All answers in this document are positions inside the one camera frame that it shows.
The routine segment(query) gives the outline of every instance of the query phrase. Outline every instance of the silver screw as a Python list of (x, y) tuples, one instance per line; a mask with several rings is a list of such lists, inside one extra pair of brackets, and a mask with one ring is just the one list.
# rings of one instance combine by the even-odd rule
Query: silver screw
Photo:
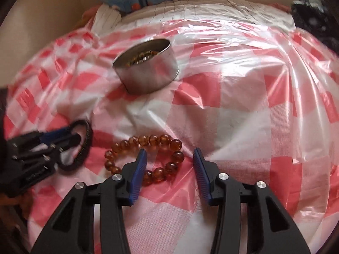
[(81, 189), (85, 186), (85, 184), (83, 182), (77, 182), (75, 184), (75, 189)]
[(265, 188), (265, 187), (266, 187), (266, 183), (265, 183), (264, 181), (258, 181), (258, 182), (257, 182), (257, 186), (258, 186), (259, 188)]
[(112, 179), (113, 179), (114, 181), (119, 181), (119, 180), (122, 179), (122, 175), (120, 175), (120, 174), (115, 174), (115, 175), (112, 176)]
[(222, 179), (223, 181), (225, 181), (229, 178), (229, 175), (226, 173), (220, 173), (218, 177), (219, 179)]

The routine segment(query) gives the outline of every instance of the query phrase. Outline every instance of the plastic tablecloth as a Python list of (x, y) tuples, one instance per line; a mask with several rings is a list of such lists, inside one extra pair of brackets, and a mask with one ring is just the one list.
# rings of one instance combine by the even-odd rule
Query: plastic tablecloth
[[(111, 64), (153, 38), (172, 42), (180, 73), (157, 92), (129, 95)], [(339, 219), (338, 67), (338, 58), (302, 30), (287, 35), (239, 22), (168, 21), (101, 39), (84, 28), (57, 39), (10, 86), (6, 137), (88, 119), (94, 140), (76, 173), (57, 172), (33, 187), (31, 243), (76, 182), (109, 176), (104, 153), (113, 142), (166, 132), (182, 140), (186, 158), (174, 179), (142, 188), (136, 204), (124, 210), (132, 253), (210, 252), (217, 211), (200, 201), (195, 147), (239, 181), (268, 183), (315, 253)], [(147, 168), (169, 159), (150, 152)], [(245, 249), (242, 228), (241, 253)]]

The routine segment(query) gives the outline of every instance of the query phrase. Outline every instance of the black object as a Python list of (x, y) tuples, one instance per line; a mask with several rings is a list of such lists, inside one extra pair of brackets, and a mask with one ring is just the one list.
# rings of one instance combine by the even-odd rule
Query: black object
[(296, 1), (291, 10), (296, 27), (313, 34), (339, 55), (339, 25), (325, 6)]
[(199, 148), (193, 164), (201, 195), (210, 206), (219, 206), (211, 254), (239, 253), (241, 203), (247, 203), (248, 254), (310, 254), (293, 219), (263, 181), (236, 181), (205, 161)]
[(122, 206), (132, 206), (139, 196), (147, 153), (103, 183), (78, 182), (63, 199), (41, 231), (31, 254), (94, 253), (94, 204), (100, 203), (102, 254), (130, 254)]
[[(78, 146), (81, 136), (72, 133), (76, 126), (85, 126), (86, 136), (81, 150), (73, 163), (64, 165), (61, 153)], [(6, 158), (0, 169), (0, 191), (8, 197), (16, 197), (29, 187), (55, 172), (55, 163), (64, 171), (80, 167), (89, 153), (92, 144), (92, 128), (88, 121), (77, 120), (70, 126), (51, 132), (33, 131), (6, 142)], [(47, 149), (34, 150), (40, 144)]]

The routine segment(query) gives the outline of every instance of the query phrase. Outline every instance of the metal tin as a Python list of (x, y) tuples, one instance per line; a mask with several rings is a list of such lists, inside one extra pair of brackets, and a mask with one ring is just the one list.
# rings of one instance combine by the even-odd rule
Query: metal tin
[[(144, 62), (128, 66), (133, 58), (147, 51), (159, 53)], [(157, 91), (171, 83), (179, 73), (171, 42), (167, 39), (150, 40), (128, 49), (113, 62), (112, 67), (130, 94)]]

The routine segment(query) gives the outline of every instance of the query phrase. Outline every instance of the gold beaded bracelet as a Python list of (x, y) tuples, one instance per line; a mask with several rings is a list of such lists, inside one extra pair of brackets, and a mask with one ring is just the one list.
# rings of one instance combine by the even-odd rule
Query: gold beaded bracelet
[(166, 163), (165, 168), (159, 167), (153, 172), (150, 170), (145, 171), (143, 186), (148, 186), (153, 182), (164, 181), (168, 176), (174, 176), (178, 171), (179, 165), (184, 161), (185, 156), (184, 153), (180, 151), (182, 142), (178, 139), (172, 139), (168, 134), (163, 134), (160, 137), (157, 135), (151, 135), (150, 137), (144, 135), (139, 137), (133, 136), (120, 143), (114, 143), (112, 149), (105, 153), (105, 158), (107, 159), (105, 162), (106, 170), (110, 171), (112, 175), (119, 174), (121, 168), (115, 166), (115, 161), (119, 154), (130, 149), (138, 149), (140, 146), (147, 147), (149, 145), (154, 147), (169, 147), (173, 151), (173, 154), (171, 161)]

